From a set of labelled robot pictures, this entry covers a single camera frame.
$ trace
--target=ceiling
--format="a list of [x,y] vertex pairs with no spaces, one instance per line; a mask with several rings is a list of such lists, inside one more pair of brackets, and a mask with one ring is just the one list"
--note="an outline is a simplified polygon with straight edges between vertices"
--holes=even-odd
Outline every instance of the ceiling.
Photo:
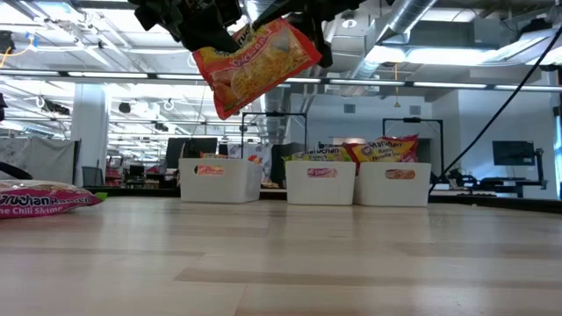
[[[27,69],[56,69],[56,70],[102,70],[127,72],[160,72],[194,74],[198,70],[191,53],[181,44],[176,43],[169,33],[156,26],[145,32],[133,14],[133,6],[126,1],[78,1],[68,2],[70,6],[61,5],[53,0],[16,1],[0,0],[0,30],[13,32],[16,42],[16,52],[22,52],[28,47],[29,34],[35,38],[36,48],[18,57],[8,58],[4,68]],[[248,13],[249,6],[243,1],[244,10]],[[423,17],[428,21],[469,22],[476,14],[485,14],[487,18],[501,16],[517,16],[528,11],[552,6],[552,0],[513,0],[513,1],[475,1],[475,0],[441,0]],[[391,10],[385,0],[368,0],[355,11],[353,19],[357,25],[352,28],[343,26],[343,20],[337,18],[326,28],[335,28],[331,39],[334,52],[334,64],[321,71],[321,75],[337,73],[344,75],[351,71],[363,58],[364,35],[373,19],[385,15]],[[80,18],[77,12],[85,13],[83,23],[77,23]],[[71,25],[44,23],[44,18],[52,20],[74,21]],[[235,31],[247,19],[239,21],[229,29]],[[521,72],[528,69],[522,66]],[[470,73],[470,67],[438,66],[412,64],[402,62],[394,67],[379,67],[376,75],[381,79],[420,81],[455,81],[465,79]],[[513,75],[505,79],[506,82],[517,82],[521,76]],[[161,120],[185,120],[193,122],[203,119],[217,122],[213,106],[213,93],[201,83],[200,85],[150,85],[122,83],[107,84],[107,90],[113,96],[112,119],[152,119],[157,112]],[[425,97],[432,93],[428,89],[400,89],[402,96]],[[42,111],[37,105],[37,96],[53,100],[72,110],[74,84],[59,82],[16,81],[0,77],[0,92],[6,95],[10,108],[7,117],[45,118],[60,117],[58,114]],[[394,88],[383,87],[379,92],[382,96],[393,95]],[[119,112],[121,102],[148,102],[158,111],[136,112],[124,115]],[[173,109],[166,110],[173,104]],[[257,100],[248,109],[261,111],[263,100]],[[207,133],[229,134],[238,133],[240,117],[228,120],[232,126],[215,126],[212,131],[207,127]],[[55,135],[66,134],[70,123],[36,122],[25,123],[29,128],[35,127],[39,131]],[[181,135],[204,133],[204,127],[198,130],[190,124],[170,124]],[[251,127],[250,133],[262,133],[265,123],[258,127]],[[0,135],[6,134],[6,127],[0,129]],[[150,124],[112,124],[113,133],[158,133]]]

